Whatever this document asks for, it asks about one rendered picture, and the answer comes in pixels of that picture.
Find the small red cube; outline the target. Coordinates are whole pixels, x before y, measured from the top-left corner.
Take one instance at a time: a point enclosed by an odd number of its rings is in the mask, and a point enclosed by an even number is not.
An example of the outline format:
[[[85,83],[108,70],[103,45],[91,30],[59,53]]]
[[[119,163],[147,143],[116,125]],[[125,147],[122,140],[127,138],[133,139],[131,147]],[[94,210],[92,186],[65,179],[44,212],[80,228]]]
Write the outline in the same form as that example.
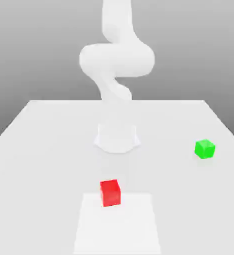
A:
[[[103,207],[115,206],[121,203],[121,189],[116,179],[101,181],[100,194]]]

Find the small green cube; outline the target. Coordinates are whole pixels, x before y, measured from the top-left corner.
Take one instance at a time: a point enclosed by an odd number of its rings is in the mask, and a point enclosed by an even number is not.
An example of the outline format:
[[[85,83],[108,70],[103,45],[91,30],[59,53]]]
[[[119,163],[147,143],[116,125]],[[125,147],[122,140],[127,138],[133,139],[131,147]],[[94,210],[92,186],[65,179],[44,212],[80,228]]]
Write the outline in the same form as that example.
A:
[[[209,140],[204,139],[197,141],[195,143],[194,153],[200,159],[208,159],[214,156],[215,145],[212,144]]]

